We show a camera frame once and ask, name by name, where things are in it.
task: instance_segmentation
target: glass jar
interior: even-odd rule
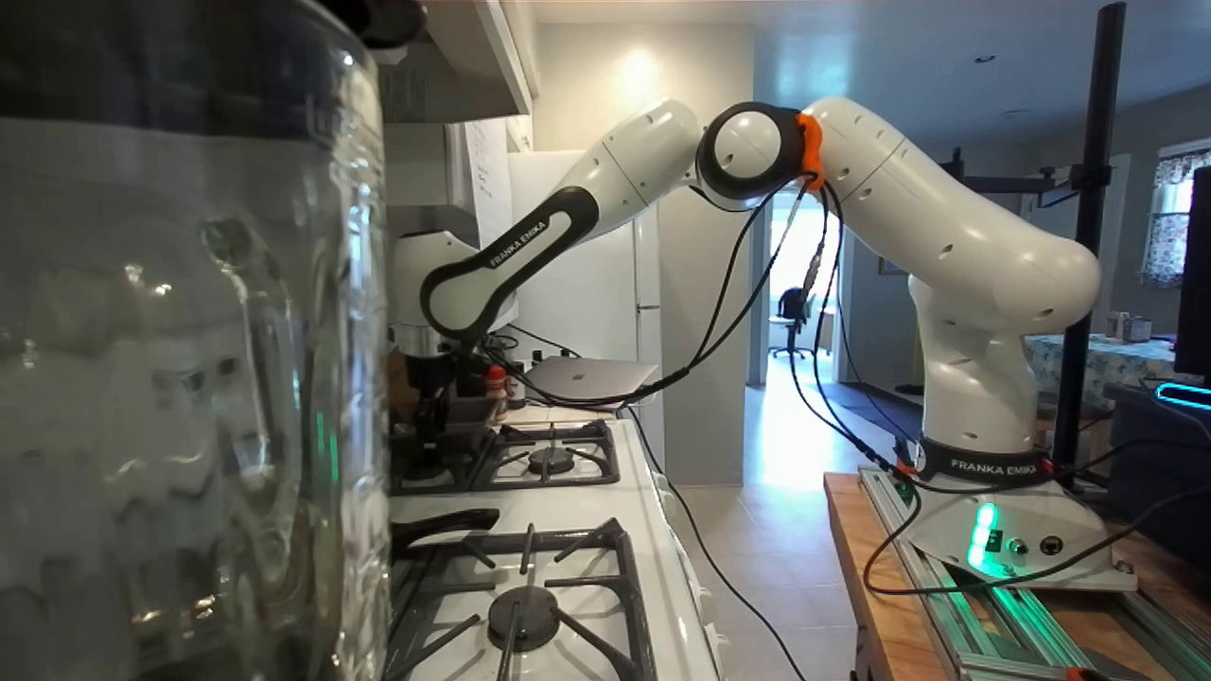
[[[0,25],[0,679],[380,679],[384,120],[304,0]]]

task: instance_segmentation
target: white wall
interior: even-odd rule
[[[541,25],[541,97],[532,147],[585,147],[618,120],[682,97],[706,125],[752,97],[752,34],[747,25]],[[742,217],[724,217],[675,188],[659,201],[661,358],[682,368],[706,324],[719,278]],[[665,452],[675,479],[739,479],[747,432],[747,328],[665,394]]]
[[[898,394],[922,384],[916,305],[901,270],[878,270],[878,259],[846,232],[838,295],[838,374],[840,384]]]

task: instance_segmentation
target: robotic arm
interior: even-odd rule
[[[613,129],[522,223],[488,249],[423,278],[423,318],[454,342],[484,338],[507,295],[555,254],[622,229],[675,188],[691,163],[696,135],[696,119],[682,102]]]
[[[665,102],[613,129],[519,229],[423,279],[429,321],[473,342],[507,290],[573,242],[659,201],[691,163],[704,188],[725,201],[806,182],[876,254],[912,271],[928,370],[922,478],[974,497],[922,491],[908,543],[984,579],[1057,572],[1042,582],[1133,585],[1110,569],[1110,551],[1065,569],[1106,530],[1047,478],[1033,444],[1036,385],[1021,346],[1024,332],[1067,328],[1090,316],[1094,254],[966,188],[860,102],[823,97],[809,109],[742,102],[704,134],[686,107]]]

